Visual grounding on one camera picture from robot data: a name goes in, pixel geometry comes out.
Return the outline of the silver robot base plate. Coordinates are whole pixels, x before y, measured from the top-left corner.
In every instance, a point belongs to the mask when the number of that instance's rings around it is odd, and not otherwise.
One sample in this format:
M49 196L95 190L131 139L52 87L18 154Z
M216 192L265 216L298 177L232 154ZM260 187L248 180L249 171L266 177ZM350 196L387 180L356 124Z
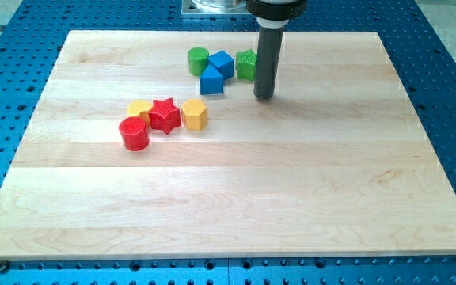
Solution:
M249 14L245 0L182 0L181 13L188 16Z

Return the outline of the black end effector mount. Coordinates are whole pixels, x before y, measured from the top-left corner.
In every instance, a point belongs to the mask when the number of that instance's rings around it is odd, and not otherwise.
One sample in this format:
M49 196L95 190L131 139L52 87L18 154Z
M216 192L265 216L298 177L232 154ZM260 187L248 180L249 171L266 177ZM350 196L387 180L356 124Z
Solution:
M264 1L247 0L246 9L254 16L271 21L296 18L306 11L307 0Z

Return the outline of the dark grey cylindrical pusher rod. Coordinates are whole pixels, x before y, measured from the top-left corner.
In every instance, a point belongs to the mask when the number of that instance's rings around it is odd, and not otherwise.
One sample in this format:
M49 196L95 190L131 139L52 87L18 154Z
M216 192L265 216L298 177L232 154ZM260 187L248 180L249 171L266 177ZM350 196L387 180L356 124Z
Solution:
M257 59L253 93L258 100L270 100L276 85L283 31L288 20L267 20L258 17Z

